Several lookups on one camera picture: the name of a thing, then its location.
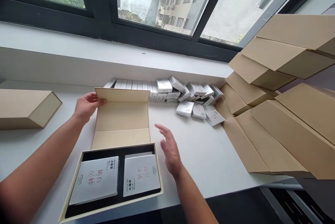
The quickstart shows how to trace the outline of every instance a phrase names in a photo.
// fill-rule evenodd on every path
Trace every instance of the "kraft paper box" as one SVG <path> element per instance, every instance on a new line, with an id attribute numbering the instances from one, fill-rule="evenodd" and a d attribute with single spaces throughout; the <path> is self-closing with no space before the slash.
<path id="1" fill-rule="evenodd" d="M 302 79 L 307 79 L 335 63 L 335 59 L 306 48 L 257 37 L 242 49 L 241 54 L 268 69 Z"/>
<path id="2" fill-rule="evenodd" d="M 238 53 L 228 64 L 247 83 L 270 90 L 277 90 L 296 79 L 291 75 L 272 71 Z"/>
<path id="3" fill-rule="evenodd" d="M 0 89 L 0 130 L 45 128 L 61 104 L 52 91 Z"/>
<path id="4" fill-rule="evenodd" d="M 251 115 L 317 179 L 335 179 L 335 146 L 277 101 Z"/>
<path id="5" fill-rule="evenodd" d="M 149 133 L 148 96 L 150 91 L 96 88 L 96 93 L 100 99 L 107 99 L 107 103 L 98 108 L 91 150 L 83 151 L 80 155 L 59 223 L 66 223 L 163 194 L 158 153 L 155 143 L 150 140 Z M 72 189 L 82 161 L 119 156 L 120 175 L 124 172 L 122 159 L 124 160 L 125 155 L 145 152 L 152 152 L 156 155 L 160 189 L 149 191 L 145 196 L 131 200 L 123 197 L 123 190 L 118 190 L 117 196 L 113 196 L 113 198 L 116 197 L 115 199 L 102 199 L 103 207 L 98 209 L 95 207 L 95 202 L 69 206 Z M 118 184 L 123 185 L 123 180 L 118 180 Z"/>

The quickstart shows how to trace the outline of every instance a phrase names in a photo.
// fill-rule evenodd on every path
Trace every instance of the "small white box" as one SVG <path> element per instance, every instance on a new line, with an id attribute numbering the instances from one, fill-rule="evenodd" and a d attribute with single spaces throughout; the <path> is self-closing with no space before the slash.
<path id="1" fill-rule="evenodd" d="M 214 100 L 215 101 L 219 100 L 220 97 L 223 96 L 223 93 L 221 92 L 221 90 L 218 87 L 214 86 L 213 84 L 211 84 L 210 87 L 214 91 L 214 95 L 213 95 Z"/>
<path id="2" fill-rule="evenodd" d="M 168 78 L 157 78 L 156 82 L 159 93 L 172 92 L 172 86 Z"/>
<path id="3" fill-rule="evenodd" d="M 216 110 L 206 111 L 206 121 L 213 127 L 219 123 L 225 121 L 224 117 L 220 115 Z"/>
<path id="4" fill-rule="evenodd" d="M 132 86 L 133 86 L 133 81 L 128 80 L 128 81 L 127 81 L 126 89 L 132 89 Z"/>
<path id="5" fill-rule="evenodd" d="M 191 92 L 188 91 L 188 89 L 185 87 L 185 91 L 180 94 L 178 97 L 179 102 L 182 102 L 186 99 L 188 99 L 191 96 Z"/>
<path id="6" fill-rule="evenodd" d="M 193 106 L 194 103 L 192 102 L 181 102 L 177 107 L 176 113 L 178 115 L 191 117 Z"/>
<path id="7" fill-rule="evenodd" d="M 201 97 L 201 99 L 207 98 L 210 95 L 214 95 L 214 91 L 210 88 L 210 86 L 207 83 L 201 84 L 203 89 L 206 91 L 206 94 Z"/>
<path id="8" fill-rule="evenodd" d="M 158 96 L 157 84 L 155 82 L 151 82 L 151 85 L 152 85 L 151 102 L 156 102 L 156 99 L 157 99 L 157 96 Z"/>
<path id="9" fill-rule="evenodd" d="M 195 96 L 203 96 L 206 94 L 204 88 L 197 82 L 189 82 L 187 84 L 189 91 Z"/>
<path id="10" fill-rule="evenodd" d="M 133 80 L 132 89 L 137 89 L 137 81 Z"/>
<path id="11" fill-rule="evenodd" d="M 191 117 L 205 120 L 207 118 L 205 110 L 202 105 L 194 104 Z"/>
<path id="12" fill-rule="evenodd" d="M 174 76 L 170 76 L 169 81 L 173 88 L 179 90 L 180 92 L 185 91 L 186 89 L 185 85 L 181 81 L 179 81 L 177 78 L 175 78 Z"/>
<path id="13" fill-rule="evenodd" d="M 113 85 L 116 83 L 116 79 L 112 78 L 109 82 L 106 83 L 104 88 L 113 88 Z"/>

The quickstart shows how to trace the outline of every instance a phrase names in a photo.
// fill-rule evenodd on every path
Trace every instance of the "white table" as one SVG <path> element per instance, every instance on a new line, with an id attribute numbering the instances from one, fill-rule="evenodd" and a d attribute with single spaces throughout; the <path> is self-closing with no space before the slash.
<path id="1" fill-rule="evenodd" d="M 52 90 L 63 102 L 45 129 L 0 131 L 0 181 L 26 160 L 57 128 L 70 118 L 76 100 L 94 91 L 93 87 L 38 82 L 5 81 L 0 88 Z M 286 179 L 286 176 L 249 174 L 222 126 L 211 127 L 206 121 L 176 115 L 176 104 L 149 103 L 151 141 L 159 143 L 162 135 L 154 124 L 162 124 L 172 131 L 180 156 L 205 198 L 257 187 Z M 84 127 L 79 140 L 49 193 L 34 223 L 56 224 L 64 205 L 81 151 L 91 147 L 96 114 Z M 145 201 L 105 211 L 71 223 L 93 224 L 143 212 L 178 205 L 179 199 L 173 177 L 167 171 L 164 154 L 158 144 L 159 165 L 164 194 Z"/>

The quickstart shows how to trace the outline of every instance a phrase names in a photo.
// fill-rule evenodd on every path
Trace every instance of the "white product box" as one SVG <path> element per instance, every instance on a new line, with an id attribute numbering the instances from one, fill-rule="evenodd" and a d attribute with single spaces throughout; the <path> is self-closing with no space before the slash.
<path id="1" fill-rule="evenodd" d="M 201 120 L 205 120 L 207 118 L 205 114 L 205 110 L 201 104 L 197 104 L 197 103 L 194 104 L 191 117 L 201 119 Z"/>
<path id="2" fill-rule="evenodd" d="M 168 78 L 157 78 L 156 82 L 159 93 L 172 92 L 172 86 Z"/>
<path id="3" fill-rule="evenodd" d="M 204 90 L 204 88 L 197 82 L 189 82 L 187 84 L 187 87 L 189 91 L 195 96 L 197 95 L 203 96 L 206 94 L 206 91 Z"/>
<path id="4" fill-rule="evenodd" d="M 133 85 L 133 81 L 128 80 L 128 81 L 127 81 L 126 89 L 132 89 L 132 85 Z"/>
<path id="5" fill-rule="evenodd" d="M 178 91 L 178 90 L 176 90 L 175 88 L 173 88 L 173 89 L 172 89 L 172 92 L 169 92 L 169 93 L 167 94 L 167 96 L 176 96 L 176 97 L 179 97 L 180 94 L 181 94 L 180 91 Z"/>
<path id="6" fill-rule="evenodd" d="M 185 91 L 180 94 L 180 96 L 178 97 L 178 100 L 179 102 L 182 102 L 188 99 L 191 95 L 192 95 L 191 92 L 188 91 L 188 89 L 185 87 Z"/>
<path id="7" fill-rule="evenodd" d="M 214 100 L 215 101 L 219 100 L 220 97 L 223 96 L 223 93 L 221 92 L 221 90 L 218 87 L 214 86 L 213 84 L 211 84 L 210 87 L 214 91 L 214 95 L 213 95 Z"/>
<path id="8" fill-rule="evenodd" d="M 137 81 L 137 89 L 142 90 L 142 81 Z"/>
<path id="9" fill-rule="evenodd" d="M 132 89 L 137 89 L 137 81 L 133 80 Z"/>
<path id="10" fill-rule="evenodd" d="M 106 83 L 104 88 L 113 88 L 113 85 L 116 83 L 116 79 L 112 78 L 109 82 Z"/>
<path id="11" fill-rule="evenodd" d="M 118 169 L 118 156 L 82 162 L 69 205 L 117 195 Z"/>
<path id="12" fill-rule="evenodd" d="M 201 84 L 203 89 L 206 91 L 206 94 L 201 97 L 201 99 L 207 98 L 210 95 L 214 95 L 214 91 L 210 88 L 210 86 L 207 83 Z"/>
<path id="13" fill-rule="evenodd" d="M 178 115 L 191 117 L 193 106 L 194 103 L 192 102 L 181 102 L 177 107 L 176 113 Z"/>
<path id="14" fill-rule="evenodd" d="M 151 96 L 151 102 L 156 102 L 157 96 L 158 96 L 158 89 L 156 82 L 151 82 L 152 85 L 152 96 Z"/>
<path id="15" fill-rule="evenodd" d="M 220 115 L 216 110 L 206 111 L 206 121 L 213 127 L 219 123 L 225 121 L 224 117 Z"/>
<path id="16" fill-rule="evenodd" d="M 179 90 L 180 92 L 184 92 L 186 90 L 185 85 L 174 76 L 170 76 L 169 81 L 172 87 Z"/>
<path id="17" fill-rule="evenodd" d="M 123 197 L 160 187 L 156 155 L 125 159 Z"/>

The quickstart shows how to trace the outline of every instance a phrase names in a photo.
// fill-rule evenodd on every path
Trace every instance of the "cardboard gift box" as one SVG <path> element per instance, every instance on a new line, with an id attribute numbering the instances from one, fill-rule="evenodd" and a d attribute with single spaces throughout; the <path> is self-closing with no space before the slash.
<path id="1" fill-rule="evenodd" d="M 61 105 L 52 91 L 0 89 L 0 130 L 45 128 Z"/>
<path id="2" fill-rule="evenodd" d="M 163 194 L 155 143 L 150 140 L 148 96 L 150 91 L 96 88 L 107 103 L 98 108 L 92 148 L 80 155 L 59 223 L 87 217 L 109 209 Z M 161 188 L 123 197 L 125 156 L 152 152 L 156 155 Z M 72 189 L 82 161 L 119 156 L 118 194 L 116 196 L 69 206 Z"/>

